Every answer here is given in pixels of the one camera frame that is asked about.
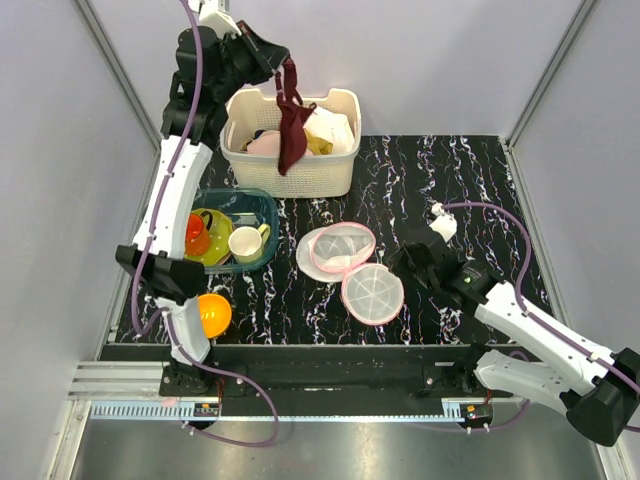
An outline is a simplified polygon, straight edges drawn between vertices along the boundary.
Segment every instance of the blue tray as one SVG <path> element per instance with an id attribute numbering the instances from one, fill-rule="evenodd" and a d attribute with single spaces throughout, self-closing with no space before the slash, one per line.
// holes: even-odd
<path id="1" fill-rule="evenodd" d="M 192 210 L 211 208 L 219 210 L 231 219 L 234 228 L 259 227 L 263 223 L 271 227 L 271 235 L 264 246 L 264 254 L 252 263 L 239 264 L 233 255 L 223 265 L 205 267 L 208 274 L 250 272 L 263 267 L 276 253 L 280 236 L 280 219 L 276 202 L 268 193 L 257 188 L 211 188 L 198 190 Z"/>

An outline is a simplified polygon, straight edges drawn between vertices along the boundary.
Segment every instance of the red garment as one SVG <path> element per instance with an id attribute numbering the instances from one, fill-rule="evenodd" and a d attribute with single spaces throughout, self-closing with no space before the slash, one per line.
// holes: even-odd
<path id="1" fill-rule="evenodd" d="M 298 75 L 293 60 L 287 59 L 282 66 L 284 68 L 284 90 L 282 75 L 278 72 L 276 73 L 276 103 L 282 112 L 278 171 L 280 175 L 284 176 L 287 174 L 287 170 L 300 160 L 307 150 L 307 137 L 303 127 L 317 105 L 312 103 L 309 107 L 302 106 L 302 98 L 296 90 Z"/>

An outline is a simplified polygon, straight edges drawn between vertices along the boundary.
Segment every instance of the metal floor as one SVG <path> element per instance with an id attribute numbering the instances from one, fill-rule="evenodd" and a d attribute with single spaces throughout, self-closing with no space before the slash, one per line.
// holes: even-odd
<path id="1" fill-rule="evenodd" d="M 515 406 L 496 405 L 497 421 Z M 216 433 L 258 440 L 269 425 L 222 423 Z M 500 432 L 428 432 L 408 424 L 284 424 L 280 442 L 247 449 L 191 437 L 175 423 L 90 420 L 75 480 L 604 479 L 594 445 L 542 406 Z"/>

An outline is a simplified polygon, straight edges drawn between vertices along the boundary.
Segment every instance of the black marble table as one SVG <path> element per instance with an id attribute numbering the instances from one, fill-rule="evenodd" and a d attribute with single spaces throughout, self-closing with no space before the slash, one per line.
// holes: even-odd
<path id="1" fill-rule="evenodd" d="M 220 152 L 205 171 L 201 188 L 234 187 L 233 171 Z M 339 284 L 318 283 L 298 270 L 297 242 L 309 231 L 340 221 L 367 225 L 377 237 L 375 258 L 384 262 L 425 225 L 434 202 L 484 201 L 521 217 L 513 180 L 497 137 L 363 137 L 353 184 L 342 198 L 277 200 L 280 243 L 263 269 L 210 276 L 208 290 L 224 295 L 233 308 L 233 326 L 218 339 L 240 344 L 456 344 L 506 343 L 508 339 L 474 318 L 438 305 L 418 289 L 405 289 L 397 319 L 367 327 L 350 317 Z M 489 262 L 514 281 L 524 258 L 524 241 L 493 211 L 456 211 L 453 246 L 461 257 Z M 550 312 L 535 257 L 524 295 Z M 161 322 L 144 339 L 134 339 L 127 299 L 116 343 L 168 343 Z M 155 311 L 140 298 L 144 321 Z"/>

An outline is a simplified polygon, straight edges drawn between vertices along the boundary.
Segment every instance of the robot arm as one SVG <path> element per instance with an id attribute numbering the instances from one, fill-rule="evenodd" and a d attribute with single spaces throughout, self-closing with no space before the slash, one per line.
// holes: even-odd
<path id="1" fill-rule="evenodd" d="M 452 308 L 504 332 L 544 362 L 527 363 L 489 347 L 476 346 L 461 362 L 465 383 L 472 385 L 474 382 L 469 380 L 477 379 L 491 390 L 507 391 L 546 405 L 565 415 L 585 437 L 612 446 L 640 399 L 594 359 L 638 379 L 640 355 L 630 349 L 614 354 L 525 301 L 528 313 L 593 354 L 587 358 L 574 350 L 525 314 L 517 305 L 513 285 L 489 265 L 478 260 L 458 260 L 447 246 L 456 229 L 455 219 L 439 204 L 433 207 L 432 214 L 434 221 L 427 232 L 421 232 L 421 243 L 402 247 L 390 258 L 391 270 L 405 283 L 417 282 Z"/>
<path id="2" fill-rule="evenodd" d="M 171 314 L 179 346 L 201 362 L 209 353 L 210 344 L 204 335 L 196 297 L 206 291 L 207 276 L 202 264 L 184 259 L 189 213 L 202 173 L 227 121 L 226 102 L 245 84 L 256 85 L 271 78 L 289 57 L 289 50 L 263 40 L 243 21 L 234 23 L 219 9 L 218 2 L 192 1 L 190 8 L 200 11 L 198 32 L 203 57 L 202 87 L 194 121 L 188 141 L 176 156 L 195 98 L 198 70 L 194 32 L 188 29 L 178 39 L 178 70 L 163 112 L 164 139 L 149 207 L 133 245 L 120 245 L 116 260 L 134 278 L 140 263 L 144 264 L 141 283 L 156 298 L 165 319 Z M 152 242 L 147 247 L 152 225 L 155 229 L 151 229 Z M 141 260 L 145 251 L 146 260 Z M 179 352 L 179 346 L 173 345 L 172 356 L 190 364 Z"/>

